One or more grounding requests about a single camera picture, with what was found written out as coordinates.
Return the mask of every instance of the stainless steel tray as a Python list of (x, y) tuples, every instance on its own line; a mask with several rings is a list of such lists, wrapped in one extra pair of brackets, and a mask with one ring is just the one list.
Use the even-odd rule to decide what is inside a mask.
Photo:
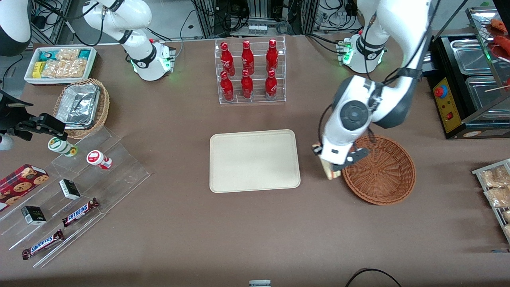
[[(477, 110), (501, 96), (501, 91), (499, 90), (485, 92), (488, 89), (498, 87), (494, 77), (469, 77), (466, 80), (466, 86), (468, 86), (469, 95)], [(486, 118), (508, 118), (509, 116), (510, 103), (507, 100), (499, 103), (483, 115)]]
[(450, 43), (450, 46), (462, 74), (468, 76), (491, 75), (491, 69), (478, 40), (455, 40)]

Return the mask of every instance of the table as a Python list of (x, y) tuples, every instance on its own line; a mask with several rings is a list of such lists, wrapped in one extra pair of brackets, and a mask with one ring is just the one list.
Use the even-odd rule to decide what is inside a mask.
[[(507, 244), (471, 175), (508, 158), (507, 140), (445, 140), (424, 80), (404, 124), (373, 126), (409, 152), (415, 189), (400, 204), (374, 206), (343, 179), (326, 180), (311, 151), (320, 114), (353, 74), (335, 54), (305, 37), (287, 37), (287, 102), (225, 107), (217, 98), (213, 45), (186, 42), (176, 71), (155, 82), (131, 70), (121, 46), (97, 47), (95, 77), (111, 97), (107, 127), (153, 175), (43, 269), (8, 252), (0, 238), (0, 280), (12, 280), (3, 287), (247, 286), (251, 279), (271, 279), (275, 287), (339, 286), (363, 267), (380, 268), (403, 286), (508, 285), (510, 255), (489, 252)], [(395, 42), (388, 49), (375, 80), (401, 62)], [(61, 89), (27, 85), (22, 99), (35, 104), (30, 112), (51, 111)], [(273, 129), (295, 132), (301, 185), (212, 193), (210, 137)], [(48, 139), (17, 140), (0, 154), (0, 174), (24, 163), (49, 164), (56, 154), (46, 148)]]

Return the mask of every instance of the beige tray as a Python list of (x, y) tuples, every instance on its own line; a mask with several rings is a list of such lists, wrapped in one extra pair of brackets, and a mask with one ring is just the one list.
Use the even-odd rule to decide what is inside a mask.
[(296, 188), (301, 182), (291, 130), (215, 134), (209, 188), (214, 193)]

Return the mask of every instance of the red bottle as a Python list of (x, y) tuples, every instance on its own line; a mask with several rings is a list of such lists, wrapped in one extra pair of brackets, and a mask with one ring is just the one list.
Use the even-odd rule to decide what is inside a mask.
[(225, 71), (221, 71), (221, 91), (223, 93), (223, 97), (225, 98), (225, 101), (231, 102), (234, 100), (234, 87), (232, 85), (232, 82), (228, 78), (228, 75)]
[(253, 61), (253, 52), (250, 48), (250, 41), (243, 41), (243, 54), (241, 55), (241, 59), (243, 60), (243, 69), (248, 70), (250, 75), (255, 73), (255, 63)]
[(243, 97), (251, 99), (251, 96), (253, 95), (253, 80), (251, 79), (250, 73), (247, 69), (243, 70), (241, 86), (243, 87)]
[(266, 99), (269, 101), (272, 101), (276, 98), (276, 85), (278, 82), (276, 81), (276, 78), (274, 77), (274, 70), (270, 70), (267, 73), (267, 79), (266, 79)]
[(221, 65), (223, 66), (223, 70), (228, 73), (229, 76), (233, 76), (236, 74), (236, 69), (234, 68), (234, 58), (232, 57), (232, 53), (228, 50), (228, 44), (226, 42), (221, 43)]
[(271, 69), (276, 70), (278, 68), (278, 50), (276, 49), (276, 40), (269, 40), (269, 49), (266, 54), (266, 70), (269, 73)]

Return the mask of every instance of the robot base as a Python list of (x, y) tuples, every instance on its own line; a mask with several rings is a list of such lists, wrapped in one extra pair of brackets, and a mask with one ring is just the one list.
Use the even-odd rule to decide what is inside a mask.
[(360, 35), (354, 35), (350, 38), (345, 38), (343, 42), (339, 42), (337, 44), (337, 52), (343, 54), (338, 55), (338, 63), (341, 66), (348, 66), (356, 73), (365, 74), (367, 69), (370, 73), (375, 70), (375, 67), (383, 60), (384, 51), (381, 51), (378, 56), (374, 53), (372, 59), (370, 59), (371, 55), (369, 55), (369, 59), (367, 59), (367, 69), (365, 69), (365, 56), (358, 51), (358, 48), (356, 47), (356, 41), (359, 37)]
[(161, 43), (152, 43), (156, 47), (156, 57), (147, 68), (137, 67), (133, 61), (133, 69), (145, 81), (155, 81), (173, 72), (175, 65), (175, 49), (170, 49)]

